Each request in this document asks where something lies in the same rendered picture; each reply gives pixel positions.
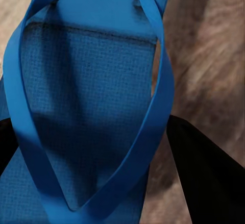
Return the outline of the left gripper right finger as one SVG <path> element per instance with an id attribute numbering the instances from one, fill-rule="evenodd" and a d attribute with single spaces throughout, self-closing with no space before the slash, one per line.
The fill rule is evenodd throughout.
<path id="1" fill-rule="evenodd" d="M 245 167 L 183 118 L 166 134 L 192 224 L 245 224 Z"/>

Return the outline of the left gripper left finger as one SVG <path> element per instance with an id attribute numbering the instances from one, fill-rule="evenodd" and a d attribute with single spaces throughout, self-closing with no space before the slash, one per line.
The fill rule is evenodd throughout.
<path id="1" fill-rule="evenodd" d="M 11 118 L 0 120 L 0 176 L 18 147 Z"/>

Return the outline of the sandal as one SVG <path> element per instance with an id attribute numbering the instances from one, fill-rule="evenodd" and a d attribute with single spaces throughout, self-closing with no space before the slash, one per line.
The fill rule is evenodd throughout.
<path id="1" fill-rule="evenodd" d="M 0 224 L 140 223 L 174 101 L 166 4 L 31 0 L 0 79 L 0 120 L 19 145 L 0 176 Z"/>

